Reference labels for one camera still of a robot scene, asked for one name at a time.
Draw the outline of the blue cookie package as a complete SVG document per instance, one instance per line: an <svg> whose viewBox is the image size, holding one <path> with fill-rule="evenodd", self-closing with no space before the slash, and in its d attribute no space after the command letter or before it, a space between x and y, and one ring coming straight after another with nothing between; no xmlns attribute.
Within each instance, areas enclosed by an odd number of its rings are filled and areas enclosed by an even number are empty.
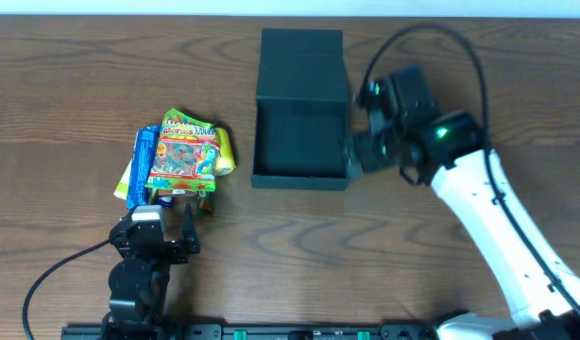
<svg viewBox="0 0 580 340"><path fill-rule="evenodd" d="M136 133L126 198L129 211L137 206L148 205L150 193L146 184L153 165L160 130L160 126L148 126Z"/></svg>

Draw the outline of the dark green gift box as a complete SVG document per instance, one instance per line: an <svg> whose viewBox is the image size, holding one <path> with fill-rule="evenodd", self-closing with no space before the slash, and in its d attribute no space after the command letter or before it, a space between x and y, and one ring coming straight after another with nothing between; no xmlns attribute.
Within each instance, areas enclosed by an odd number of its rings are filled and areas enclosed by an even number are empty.
<svg viewBox="0 0 580 340"><path fill-rule="evenodd" d="M342 31L263 29L252 187L346 190L349 96Z"/></svg>

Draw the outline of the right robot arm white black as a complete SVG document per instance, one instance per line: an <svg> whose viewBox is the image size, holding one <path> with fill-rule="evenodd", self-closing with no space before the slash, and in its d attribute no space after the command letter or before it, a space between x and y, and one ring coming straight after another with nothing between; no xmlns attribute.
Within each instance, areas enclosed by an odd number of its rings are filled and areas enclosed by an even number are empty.
<svg viewBox="0 0 580 340"><path fill-rule="evenodd" d="M434 325L437 339L580 339L580 278L560 259L517 198L498 155L466 111L411 127L384 122L341 142L359 174L414 167L477 246L509 307L507 319L459 313Z"/></svg>

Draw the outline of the yellow mentos candy tube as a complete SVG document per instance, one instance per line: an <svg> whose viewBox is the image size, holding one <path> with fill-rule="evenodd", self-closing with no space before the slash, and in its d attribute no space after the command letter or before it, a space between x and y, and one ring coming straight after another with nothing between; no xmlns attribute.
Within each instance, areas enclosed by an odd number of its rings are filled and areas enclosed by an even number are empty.
<svg viewBox="0 0 580 340"><path fill-rule="evenodd" d="M225 176L235 169L236 162L232 152L230 136L228 132L221 127L217 127L215 132L220 143L219 155L217 156L215 164L215 173L218 176Z"/></svg>

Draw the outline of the gummy worms candy bag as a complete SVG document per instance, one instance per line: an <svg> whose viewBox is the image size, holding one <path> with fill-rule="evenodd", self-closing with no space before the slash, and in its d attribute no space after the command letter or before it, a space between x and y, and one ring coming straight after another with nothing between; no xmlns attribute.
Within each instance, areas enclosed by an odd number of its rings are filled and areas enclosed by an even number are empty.
<svg viewBox="0 0 580 340"><path fill-rule="evenodd" d="M214 192L214 166L219 151L214 124L171 109L162 119L145 186L157 190Z"/></svg>

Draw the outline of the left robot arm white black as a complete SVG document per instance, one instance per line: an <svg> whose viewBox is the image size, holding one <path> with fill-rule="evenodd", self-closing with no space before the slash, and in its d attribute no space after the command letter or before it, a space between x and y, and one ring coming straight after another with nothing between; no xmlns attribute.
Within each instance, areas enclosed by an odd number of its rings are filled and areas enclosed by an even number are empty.
<svg viewBox="0 0 580 340"><path fill-rule="evenodd" d="M166 241L160 205L137 206L112 228L109 243L122 261L110 272L110 312L103 317L100 337L113 339L181 339L183 330L163 315L170 267L186 264L200 252L191 206L184 207L181 237Z"/></svg>

